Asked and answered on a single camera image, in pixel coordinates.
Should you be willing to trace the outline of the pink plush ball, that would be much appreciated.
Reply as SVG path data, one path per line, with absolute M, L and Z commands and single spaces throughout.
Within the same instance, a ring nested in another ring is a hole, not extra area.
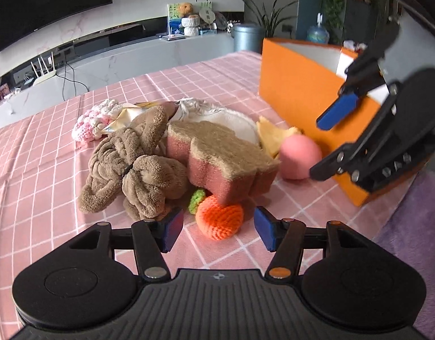
M 310 177 L 310 168 L 321 159 L 321 149 L 312 139 L 293 134 L 280 145 L 280 175 L 285 180 L 307 179 Z

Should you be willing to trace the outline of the orange crochet carrot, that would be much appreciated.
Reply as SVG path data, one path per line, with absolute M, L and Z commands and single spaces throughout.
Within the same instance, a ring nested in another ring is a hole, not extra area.
M 244 222 L 242 205 L 223 207 L 213 194 L 203 189 L 193 192 L 188 211 L 195 217 L 200 232 L 209 239 L 221 241 L 235 235 Z

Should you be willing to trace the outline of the yellow cloth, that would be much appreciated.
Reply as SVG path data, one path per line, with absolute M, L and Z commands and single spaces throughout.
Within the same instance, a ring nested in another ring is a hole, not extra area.
M 274 159 L 278 156 L 280 145 L 286 137 L 294 134 L 302 134 L 302 131 L 297 127 L 281 129 L 263 116 L 259 117 L 256 125 L 263 150 Z

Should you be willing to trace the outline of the brown knotted towel plush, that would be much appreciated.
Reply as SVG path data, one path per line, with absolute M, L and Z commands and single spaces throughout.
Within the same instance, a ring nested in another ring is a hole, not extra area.
M 78 197 L 83 213 L 97 213 L 122 195 L 133 220 L 162 220 L 186 194 L 187 168 L 165 157 L 159 144 L 176 112 L 173 102 L 149 107 L 126 128 L 105 138 L 88 162 L 88 177 Z

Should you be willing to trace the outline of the toast shaped plush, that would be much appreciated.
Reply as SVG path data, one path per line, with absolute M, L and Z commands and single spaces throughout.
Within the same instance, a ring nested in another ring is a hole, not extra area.
M 169 123 L 166 155 L 184 164 L 190 183 L 223 207 L 266 194 L 279 169 L 259 146 L 209 121 Z

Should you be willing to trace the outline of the pink white crochet item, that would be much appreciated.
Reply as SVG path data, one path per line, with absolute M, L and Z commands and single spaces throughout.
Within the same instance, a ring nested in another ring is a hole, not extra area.
M 77 119 L 71 132 L 72 139 L 80 143 L 101 139 L 104 128 L 116 120 L 122 110 L 123 106 L 114 99 L 106 99 L 99 105 L 94 105 Z

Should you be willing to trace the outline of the white round plush cushion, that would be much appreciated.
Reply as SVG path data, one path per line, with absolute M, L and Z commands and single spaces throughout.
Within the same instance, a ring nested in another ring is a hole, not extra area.
M 171 120 L 185 122 L 209 121 L 228 127 L 242 140 L 260 145 L 256 123 L 247 115 L 238 111 L 214 105 L 196 98 L 183 98 L 176 102 L 178 109 Z

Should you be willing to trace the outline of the orange gift bag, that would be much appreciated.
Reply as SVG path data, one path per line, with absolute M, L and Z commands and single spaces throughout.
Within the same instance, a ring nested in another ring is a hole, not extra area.
M 367 45 L 364 43 L 355 42 L 353 40 L 345 40 L 343 42 L 343 47 L 349 51 L 360 54 L 367 48 Z

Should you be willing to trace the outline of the blue water jug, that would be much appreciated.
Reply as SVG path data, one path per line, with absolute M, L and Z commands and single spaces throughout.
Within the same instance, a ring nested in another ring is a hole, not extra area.
M 330 34 L 328 30 L 323 26 L 323 15 L 318 13 L 317 22 L 315 26 L 311 26 L 307 30 L 306 40 L 318 44 L 328 44 Z

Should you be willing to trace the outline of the orange storage box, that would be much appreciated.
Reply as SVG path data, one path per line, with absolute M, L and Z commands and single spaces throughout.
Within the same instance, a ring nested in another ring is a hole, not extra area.
M 264 39 L 260 96 L 289 125 L 300 128 L 321 149 L 323 157 L 337 156 L 340 146 L 355 142 L 381 109 L 387 94 L 375 91 L 329 131 L 317 120 L 337 99 L 344 69 L 357 57 L 333 45 L 289 39 Z

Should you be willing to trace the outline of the purple fuzzy blanket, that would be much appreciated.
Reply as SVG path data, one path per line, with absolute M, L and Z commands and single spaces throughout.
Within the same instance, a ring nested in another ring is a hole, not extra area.
M 427 286 L 427 297 L 414 327 L 435 339 L 435 173 L 416 175 L 403 200 L 374 241 L 414 267 Z

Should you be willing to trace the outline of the grey metal trash can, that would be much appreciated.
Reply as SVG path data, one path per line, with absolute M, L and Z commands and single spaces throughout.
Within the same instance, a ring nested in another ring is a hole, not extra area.
M 262 46 L 265 31 L 262 26 L 252 23 L 237 24 L 232 28 L 232 38 L 234 39 L 234 51 L 249 51 L 262 53 Z

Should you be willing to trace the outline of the white marble tv cabinet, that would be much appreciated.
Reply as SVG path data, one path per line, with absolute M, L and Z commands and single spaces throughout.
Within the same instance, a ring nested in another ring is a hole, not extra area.
M 227 33 L 178 41 L 152 39 L 118 47 L 62 68 L 53 78 L 0 102 L 0 128 L 71 99 L 139 75 L 221 57 L 234 51 Z

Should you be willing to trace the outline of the white wifi router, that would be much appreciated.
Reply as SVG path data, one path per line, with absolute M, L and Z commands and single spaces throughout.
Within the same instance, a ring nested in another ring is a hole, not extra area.
M 33 85 L 38 85 L 50 78 L 53 78 L 57 74 L 57 68 L 54 62 L 54 52 L 44 58 L 42 55 L 37 57 L 37 64 L 35 61 L 30 61 L 31 68 L 35 73 L 35 79 Z

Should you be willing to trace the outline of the green picture book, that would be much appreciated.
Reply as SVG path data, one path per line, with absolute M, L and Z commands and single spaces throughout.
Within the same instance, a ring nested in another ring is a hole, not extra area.
M 177 6 L 182 2 L 169 3 L 167 6 L 168 10 L 168 23 L 167 30 L 170 35 L 183 35 L 183 27 L 181 26 L 181 18 L 178 17 Z M 213 4 L 210 1 L 205 2 L 194 2 L 191 3 L 194 6 L 194 14 L 198 15 L 202 8 L 212 8 Z

